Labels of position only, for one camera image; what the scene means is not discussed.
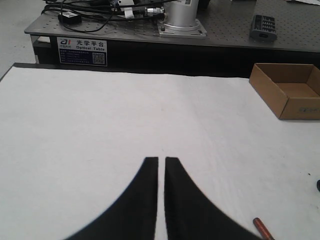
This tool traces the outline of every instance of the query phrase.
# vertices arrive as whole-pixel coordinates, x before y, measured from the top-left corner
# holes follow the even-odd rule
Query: optical table label
[[[107,66],[107,41],[73,37],[57,37],[62,64]]]

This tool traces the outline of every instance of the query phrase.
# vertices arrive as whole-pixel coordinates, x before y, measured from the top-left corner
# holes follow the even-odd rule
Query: white paper
[[[312,5],[320,5],[320,0],[287,0],[287,2],[299,2]]]
[[[319,136],[319,121],[278,120],[248,79],[13,67],[0,82],[0,239],[66,238],[159,156],[164,240],[170,156],[255,234],[259,217],[275,239],[318,240]]]

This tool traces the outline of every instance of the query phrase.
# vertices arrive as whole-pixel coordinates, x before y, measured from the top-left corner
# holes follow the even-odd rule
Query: metal base plate
[[[201,22],[196,19],[197,24],[199,24],[199,29],[193,31],[176,31],[171,30],[169,28],[163,29],[163,25],[159,24],[158,30],[160,37],[167,37],[167,38],[186,38],[186,39],[202,39],[207,36],[207,31],[205,30],[204,26],[202,26]]]

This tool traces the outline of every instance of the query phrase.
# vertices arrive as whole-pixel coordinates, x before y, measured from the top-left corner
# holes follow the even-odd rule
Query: brown box
[[[249,82],[279,119],[320,119],[320,70],[314,65],[256,63]]]

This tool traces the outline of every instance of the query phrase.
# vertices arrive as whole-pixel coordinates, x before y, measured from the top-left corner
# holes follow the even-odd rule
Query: cable
[[[63,17],[61,18],[61,24],[63,25],[63,27],[65,27],[66,29],[69,29],[73,32],[77,32],[77,33],[94,33],[94,32],[98,32],[101,29],[103,29],[109,22],[131,22],[131,21],[139,21],[139,20],[150,20],[150,19],[163,19],[164,14],[160,13],[160,14],[156,14],[153,16],[145,16],[145,17],[135,17],[135,18],[113,18],[113,16],[115,15],[115,13],[117,15],[124,15],[124,11],[116,11],[117,8],[116,6],[99,6],[99,8],[103,8],[103,7],[108,7],[111,8],[111,11],[104,11],[104,10],[97,10],[94,9],[96,7],[92,7],[92,6],[79,6],[79,5],[73,5],[75,3],[90,3],[90,2],[95,2],[96,0],[86,0],[86,1],[73,1],[73,2],[67,2],[67,0],[62,0],[60,3],[49,3],[47,4],[44,9],[42,10],[41,14],[47,12],[47,11],[54,11],[54,12],[59,12],[62,16],[64,12],[72,12],[75,13],[77,15],[80,15],[83,18],[86,19],[90,19],[93,21],[97,21],[97,22],[103,22],[103,24],[94,30],[78,30],[75,28],[71,28],[69,26],[67,26],[64,21],[63,21]],[[162,0],[162,1],[158,1],[158,2],[152,2],[152,3],[140,3],[140,4],[136,4],[136,5],[121,5],[121,6],[117,6],[118,8],[132,8],[132,7],[143,7],[143,6],[149,6],[149,5],[154,5],[154,4],[158,4],[158,3],[167,3],[167,2],[172,2],[175,0]],[[134,14],[141,14],[142,12],[140,10],[135,10],[133,11]],[[102,15],[97,15],[97,14],[107,14],[110,15],[108,18],[103,17]]]
[[[154,2],[149,2],[149,3],[138,3],[138,4],[132,4],[132,5],[119,5],[118,7],[120,8],[134,8],[134,7],[146,7],[146,6],[152,6],[155,4],[164,4],[164,3],[169,3],[169,2],[174,2],[176,0],[161,0],[161,1],[154,1]],[[77,8],[82,8],[86,10],[94,10],[96,8],[112,8],[110,5],[100,5],[100,6],[79,6],[79,5],[73,5],[74,3],[83,3],[83,1],[74,1],[74,2],[69,2],[69,3],[64,3],[64,5],[69,5],[72,7],[77,7]]]
[[[65,1],[67,1],[67,0],[62,0],[62,2],[61,2],[61,8],[60,8],[60,14],[61,14],[61,16],[63,16],[63,5],[64,5],[64,2],[65,2]],[[98,32],[98,31],[100,31],[101,29],[103,29],[103,28],[108,24],[108,22],[111,20],[111,18],[112,18],[113,15],[115,14],[115,12],[116,12],[116,8],[114,8],[114,10],[112,11],[112,14],[111,14],[111,15],[109,16],[109,18],[104,22],[104,24],[103,24],[101,27],[99,27],[99,28],[97,28],[97,29],[95,29],[95,30],[83,31],[83,30],[78,30],[78,29],[74,29],[74,28],[68,27],[68,26],[66,26],[66,25],[64,24],[63,17],[61,17],[61,23],[62,23],[62,25],[63,25],[66,29],[69,29],[69,30],[74,31],[74,32],[77,32],[77,33],[85,33],[85,34],[94,33],[94,32]]]

